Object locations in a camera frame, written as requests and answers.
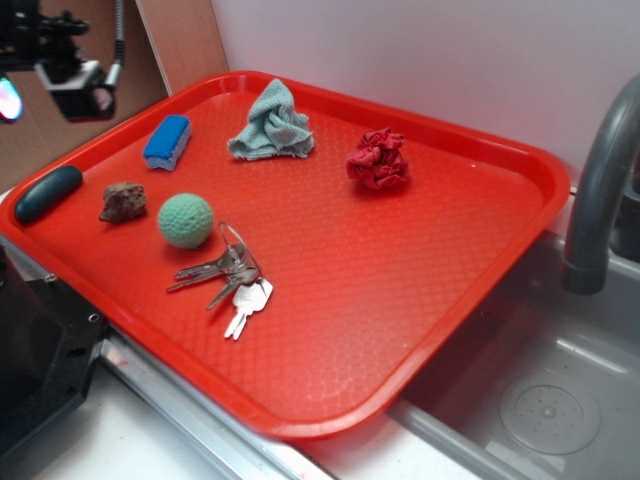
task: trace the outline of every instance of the crumpled red cloth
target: crumpled red cloth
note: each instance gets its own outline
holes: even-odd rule
[[[409,162],[400,153],[404,136],[390,128],[366,132],[360,144],[347,156],[349,178],[362,181],[369,188],[386,188],[405,183]]]

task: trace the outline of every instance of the green cloth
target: green cloth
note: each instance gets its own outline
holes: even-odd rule
[[[314,145],[308,122],[309,117],[295,112],[293,95],[276,78],[251,107],[249,124],[227,146],[234,157],[247,160],[306,158]]]

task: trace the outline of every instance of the crumpled cloth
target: crumpled cloth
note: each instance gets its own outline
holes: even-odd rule
[[[295,112],[293,95],[277,78],[255,101],[248,120],[248,125],[227,144],[236,158],[257,160],[277,155],[306,158],[313,148],[309,117]]]
[[[347,156],[349,178],[367,187],[381,189],[405,183],[409,162],[400,153],[404,136],[390,128],[366,132],[360,144]]]

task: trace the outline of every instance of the black machine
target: black machine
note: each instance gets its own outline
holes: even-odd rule
[[[0,121],[22,113],[17,89],[7,72],[35,70],[60,112],[71,122],[108,120],[116,110],[114,91],[124,66],[122,0],[116,1],[115,60],[105,74],[97,60],[84,58],[73,37],[89,24],[71,12],[40,13],[39,0],[0,0]]]
[[[43,16],[38,0],[0,0],[0,123],[20,117],[6,73],[23,70],[37,72],[67,120],[113,117],[124,60],[122,0],[115,3],[116,58],[105,74],[73,43],[86,22],[70,12]],[[103,315],[62,279],[28,279],[0,245],[0,462],[84,401],[105,328]]]

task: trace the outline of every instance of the knitted ball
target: knitted ball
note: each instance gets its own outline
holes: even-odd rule
[[[181,193],[162,205],[158,213],[158,227],[171,245],[197,248],[211,234],[213,211],[203,198]]]

